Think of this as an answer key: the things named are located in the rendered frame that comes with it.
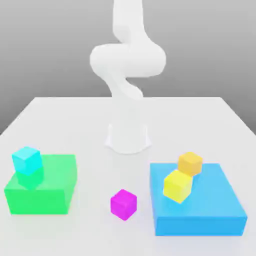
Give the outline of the small orange cube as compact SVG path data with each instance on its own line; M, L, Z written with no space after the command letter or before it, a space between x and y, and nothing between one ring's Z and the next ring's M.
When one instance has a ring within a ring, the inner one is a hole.
M203 158L194 152L186 152L179 156L177 168L188 176L195 176L202 171Z

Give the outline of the small yellow cube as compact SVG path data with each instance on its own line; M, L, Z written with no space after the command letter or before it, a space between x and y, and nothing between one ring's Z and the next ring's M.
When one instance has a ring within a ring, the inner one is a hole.
M192 191L193 178L177 169L163 181L163 195L181 204Z

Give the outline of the small magenta cube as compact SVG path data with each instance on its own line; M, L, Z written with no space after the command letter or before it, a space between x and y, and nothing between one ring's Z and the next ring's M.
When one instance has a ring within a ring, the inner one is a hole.
M110 211L123 221L126 221L137 210L137 196L121 189L110 199Z

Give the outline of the small cyan cube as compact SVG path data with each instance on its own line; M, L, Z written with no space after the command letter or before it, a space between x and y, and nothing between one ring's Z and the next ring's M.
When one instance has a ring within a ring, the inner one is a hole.
M31 175L43 167L39 150L25 146L12 154L14 169L24 175Z

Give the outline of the small green cube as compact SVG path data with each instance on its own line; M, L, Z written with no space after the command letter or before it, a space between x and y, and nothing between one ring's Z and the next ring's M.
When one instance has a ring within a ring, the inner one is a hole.
M21 172L15 172L18 183L30 190L35 189L44 180L44 168L38 168L31 174L23 174Z

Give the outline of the large green box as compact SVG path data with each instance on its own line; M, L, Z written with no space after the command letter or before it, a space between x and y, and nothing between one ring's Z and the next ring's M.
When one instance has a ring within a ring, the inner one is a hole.
M35 189L18 183L16 173L4 188L11 214L67 214L77 182L76 156L43 154L44 178Z

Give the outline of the large blue box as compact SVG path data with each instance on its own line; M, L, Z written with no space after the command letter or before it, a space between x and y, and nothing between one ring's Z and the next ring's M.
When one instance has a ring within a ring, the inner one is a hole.
M242 236L247 214L218 163L204 163L191 194L177 203L164 196L164 179L176 163L150 164L156 236Z

